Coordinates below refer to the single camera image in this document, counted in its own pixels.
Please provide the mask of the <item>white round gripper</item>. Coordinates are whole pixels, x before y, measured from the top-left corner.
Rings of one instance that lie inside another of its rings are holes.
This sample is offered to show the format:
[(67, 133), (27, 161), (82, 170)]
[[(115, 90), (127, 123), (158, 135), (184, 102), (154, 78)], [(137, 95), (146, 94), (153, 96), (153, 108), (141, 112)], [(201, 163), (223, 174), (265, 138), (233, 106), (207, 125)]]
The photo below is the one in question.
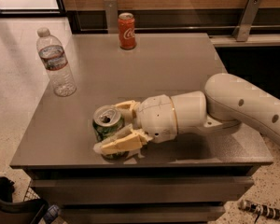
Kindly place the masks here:
[(96, 143), (93, 150), (101, 155), (112, 155), (140, 149), (149, 141), (162, 143), (175, 139), (177, 123), (175, 109), (169, 96), (149, 97), (141, 104), (135, 100), (115, 104), (126, 122), (136, 118), (135, 129), (129, 124), (110, 137)]

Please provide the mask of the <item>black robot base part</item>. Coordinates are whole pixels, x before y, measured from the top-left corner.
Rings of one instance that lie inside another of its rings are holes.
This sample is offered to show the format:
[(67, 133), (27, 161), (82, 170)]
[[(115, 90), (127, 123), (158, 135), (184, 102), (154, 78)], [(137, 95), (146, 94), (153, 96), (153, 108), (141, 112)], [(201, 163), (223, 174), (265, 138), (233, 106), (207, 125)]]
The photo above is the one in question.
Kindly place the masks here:
[(0, 224), (38, 224), (49, 205), (44, 199), (14, 203), (14, 182), (0, 176)]

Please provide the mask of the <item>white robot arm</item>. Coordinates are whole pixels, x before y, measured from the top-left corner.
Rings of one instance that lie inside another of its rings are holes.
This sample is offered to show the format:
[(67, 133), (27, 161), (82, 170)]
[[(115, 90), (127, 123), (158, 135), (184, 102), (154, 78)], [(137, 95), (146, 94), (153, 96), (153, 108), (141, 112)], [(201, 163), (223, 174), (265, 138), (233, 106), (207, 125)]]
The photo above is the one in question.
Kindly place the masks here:
[(93, 150), (114, 156), (180, 134), (234, 133), (242, 123), (280, 146), (280, 100), (240, 77), (215, 74), (203, 91), (98, 108), (92, 120), (98, 139)]

